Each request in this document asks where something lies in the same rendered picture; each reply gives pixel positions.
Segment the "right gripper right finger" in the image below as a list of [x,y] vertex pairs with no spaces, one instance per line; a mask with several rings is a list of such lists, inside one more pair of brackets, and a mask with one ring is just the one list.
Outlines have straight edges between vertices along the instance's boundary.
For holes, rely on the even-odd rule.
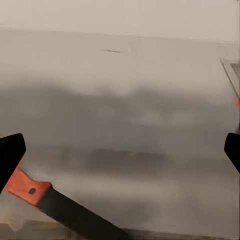
[[240,134],[228,134],[224,145],[224,151],[240,173]]

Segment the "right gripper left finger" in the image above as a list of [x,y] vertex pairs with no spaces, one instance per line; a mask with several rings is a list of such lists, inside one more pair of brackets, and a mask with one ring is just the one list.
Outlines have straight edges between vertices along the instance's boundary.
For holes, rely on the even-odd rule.
[[0,138],[0,194],[26,153],[24,136],[21,133]]

